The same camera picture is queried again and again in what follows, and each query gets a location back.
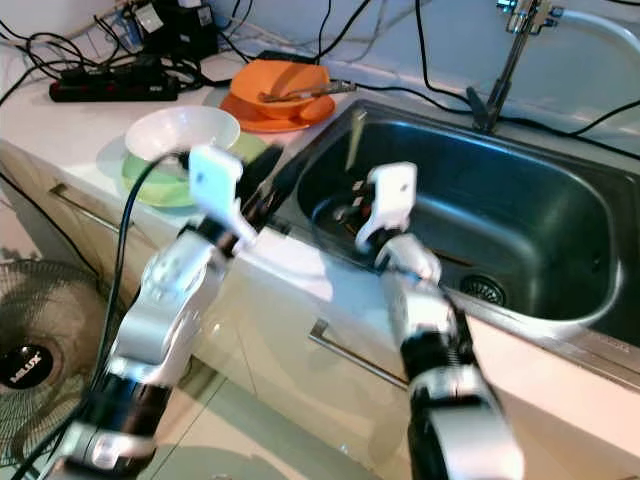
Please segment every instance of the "electric fan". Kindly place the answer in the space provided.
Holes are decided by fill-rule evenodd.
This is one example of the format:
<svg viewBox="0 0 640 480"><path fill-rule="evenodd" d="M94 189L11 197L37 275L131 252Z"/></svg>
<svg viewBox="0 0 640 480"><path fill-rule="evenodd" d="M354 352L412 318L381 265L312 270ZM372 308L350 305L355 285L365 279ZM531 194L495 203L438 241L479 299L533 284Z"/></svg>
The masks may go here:
<svg viewBox="0 0 640 480"><path fill-rule="evenodd" d="M22 462L79 401L104 324L97 286L63 263L0 264L0 467Z"/></svg>

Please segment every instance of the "white bowl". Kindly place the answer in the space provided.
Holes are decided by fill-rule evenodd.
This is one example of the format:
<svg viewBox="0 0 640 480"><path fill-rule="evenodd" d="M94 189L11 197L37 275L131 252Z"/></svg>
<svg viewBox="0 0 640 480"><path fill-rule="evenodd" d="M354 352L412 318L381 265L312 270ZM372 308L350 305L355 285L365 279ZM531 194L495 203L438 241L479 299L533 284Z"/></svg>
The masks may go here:
<svg viewBox="0 0 640 480"><path fill-rule="evenodd" d="M158 110L136 121L124 138L127 150L151 161L172 150L214 144L228 149L240 136L235 117L219 108L189 105Z"/></svg>

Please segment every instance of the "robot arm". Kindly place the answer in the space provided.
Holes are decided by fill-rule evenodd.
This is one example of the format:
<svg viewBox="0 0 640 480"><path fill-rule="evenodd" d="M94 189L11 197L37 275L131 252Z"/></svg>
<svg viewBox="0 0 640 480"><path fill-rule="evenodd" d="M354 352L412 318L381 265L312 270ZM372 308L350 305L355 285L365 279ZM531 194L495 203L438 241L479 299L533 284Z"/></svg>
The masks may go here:
<svg viewBox="0 0 640 480"><path fill-rule="evenodd" d="M367 240L382 244L376 266L410 382L413 479L522 479L522 453L480 370L465 313L439 287L438 258L402 233L415 202L415 177L415 166L406 163L372 170L372 213L356 237L361 250L371 248ZM376 205L381 190L392 199L386 205Z"/></svg>
<svg viewBox="0 0 640 480"><path fill-rule="evenodd" d="M135 478L155 453L154 434L234 252L252 244L290 194L303 165L264 182L282 149L270 147L245 171L225 151L189 156L190 190L207 217L147 264L98 388L67 429L40 479Z"/></svg>

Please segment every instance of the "faucet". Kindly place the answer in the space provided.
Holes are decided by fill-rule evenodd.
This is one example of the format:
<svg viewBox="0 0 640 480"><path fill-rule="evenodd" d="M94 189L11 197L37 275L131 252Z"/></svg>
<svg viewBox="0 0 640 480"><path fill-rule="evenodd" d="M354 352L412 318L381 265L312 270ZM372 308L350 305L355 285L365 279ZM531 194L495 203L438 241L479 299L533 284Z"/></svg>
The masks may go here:
<svg viewBox="0 0 640 480"><path fill-rule="evenodd" d="M511 77L524 51L529 35L538 35L542 27L557 25L550 17L562 16L561 8L551 6L549 0L498 0L498 8L509 13L507 32L515 34L511 51L502 73L496 80L489 100L485 104L473 87L467 88L467 97L473 114L473 127L484 133L491 133L496 126L509 89Z"/></svg>

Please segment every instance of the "orange bowl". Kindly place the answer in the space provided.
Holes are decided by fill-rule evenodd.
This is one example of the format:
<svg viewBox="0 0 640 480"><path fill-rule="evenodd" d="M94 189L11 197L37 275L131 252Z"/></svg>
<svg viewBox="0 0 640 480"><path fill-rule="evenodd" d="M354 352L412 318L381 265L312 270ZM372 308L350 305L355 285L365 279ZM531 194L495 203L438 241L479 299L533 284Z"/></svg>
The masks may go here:
<svg viewBox="0 0 640 480"><path fill-rule="evenodd" d="M315 99L265 103L260 101L260 93L285 95L292 90L313 87L328 81L329 71L320 65L282 60L254 60L233 77L231 93L270 118L294 118Z"/></svg>

